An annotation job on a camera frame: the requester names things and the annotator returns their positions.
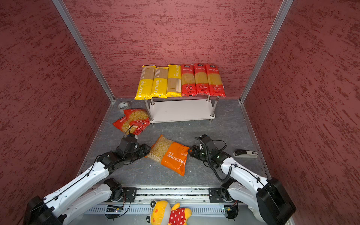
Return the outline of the orange macaroni bag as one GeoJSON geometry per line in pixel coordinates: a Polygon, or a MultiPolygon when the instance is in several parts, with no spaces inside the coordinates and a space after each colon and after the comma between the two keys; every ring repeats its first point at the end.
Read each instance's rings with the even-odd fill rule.
{"type": "Polygon", "coordinates": [[[184,176],[189,149],[161,135],[146,157],[184,176]]]}

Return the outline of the red macaroni bag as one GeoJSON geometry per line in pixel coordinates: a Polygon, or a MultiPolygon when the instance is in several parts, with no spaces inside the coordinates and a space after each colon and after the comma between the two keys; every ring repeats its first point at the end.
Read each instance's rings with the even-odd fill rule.
{"type": "Polygon", "coordinates": [[[125,135],[138,136],[150,125],[150,117],[145,109],[127,109],[124,114],[113,125],[125,135]]]}

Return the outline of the yellow spaghetti bag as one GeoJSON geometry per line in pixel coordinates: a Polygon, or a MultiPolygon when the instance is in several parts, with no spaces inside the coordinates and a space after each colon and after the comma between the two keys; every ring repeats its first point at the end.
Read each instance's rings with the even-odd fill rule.
{"type": "Polygon", "coordinates": [[[155,68],[151,98],[167,98],[168,67],[155,68]]]}
{"type": "Polygon", "coordinates": [[[168,80],[166,96],[182,97],[181,66],[168,65],[168,80]]]}
{"type": "Polygon", "coordinates": [[[135,96],[135,100],[151,99],[155,68],[156,68],[155,65],[142,67],[142,73],[141,73],[137,93],[135,96]]]}

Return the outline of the red spaghetti bag front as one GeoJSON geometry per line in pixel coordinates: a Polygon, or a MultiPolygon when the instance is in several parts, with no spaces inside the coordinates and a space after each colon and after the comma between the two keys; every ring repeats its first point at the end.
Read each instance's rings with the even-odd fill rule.
{"type": "Polygon", "coordinates": [[[218,67],[216,65],[206,64],[205,68],[208,77],[208,84],[210,87],[210,95],[226,97],[225,88],[222,83],[218,67]]]}

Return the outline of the red spaghetti bag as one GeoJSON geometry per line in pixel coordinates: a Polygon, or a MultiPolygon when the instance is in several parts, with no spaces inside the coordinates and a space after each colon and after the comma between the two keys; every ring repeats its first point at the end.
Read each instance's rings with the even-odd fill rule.
{"type": "Polygon", "coordinates": [[[225,88],[222,83],[218,67],[216,65],[206,64],[205,68],[208,77],[208,84],[210,87],[210,95],[226,97],[225,88]]]}
{"type": "Polygon", "coordinates": [[[197,95],[194,66],[191,64],[181,65],[181,94],[185,97],[197,95]]]}
{"type": "Polygon", "coordinates": [[[197,94],[210,95],[207,72],[204,64],[194,65],[197,94]]]}

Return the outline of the red spaghetti bag back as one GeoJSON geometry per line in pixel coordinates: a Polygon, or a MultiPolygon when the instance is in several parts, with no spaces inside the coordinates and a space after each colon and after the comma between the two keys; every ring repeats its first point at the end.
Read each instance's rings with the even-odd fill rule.
{"type": "Polygon", "coordinates": [[[210,95],[207,72],[204,64],[194,65],[197,94],[210,95]]]}

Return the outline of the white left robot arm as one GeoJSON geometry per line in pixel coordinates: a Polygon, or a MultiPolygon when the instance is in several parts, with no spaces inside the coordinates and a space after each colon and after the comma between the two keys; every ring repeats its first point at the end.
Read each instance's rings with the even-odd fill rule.
{"type": "Polygon", "coordinates": [[[65,186],[31,199],[23,218],[24,225],[68,225],[90,208],[107,200],[124,205],[131,200],[122,185],[109,178],[114,171],[147,156],[151,147],[139,144],[135,135],[122,138],[115,151],[106,152],[92,166],[65,186]]]}

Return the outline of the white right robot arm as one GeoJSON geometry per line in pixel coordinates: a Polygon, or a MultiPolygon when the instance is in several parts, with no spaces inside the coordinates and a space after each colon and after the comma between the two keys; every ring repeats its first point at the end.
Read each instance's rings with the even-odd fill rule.
{"type": "Polygon", "coordinates": [[[250,171],[233,156],[219,149],[208,135],[196,138],[199,145],[192,146],[190,157],[207,163],[222,182],[221,198],[247,205],[254,217],[267,225],[284,225],[296,212],[296,206],[283,184],[276,178],[265,178],[250,171]]]}

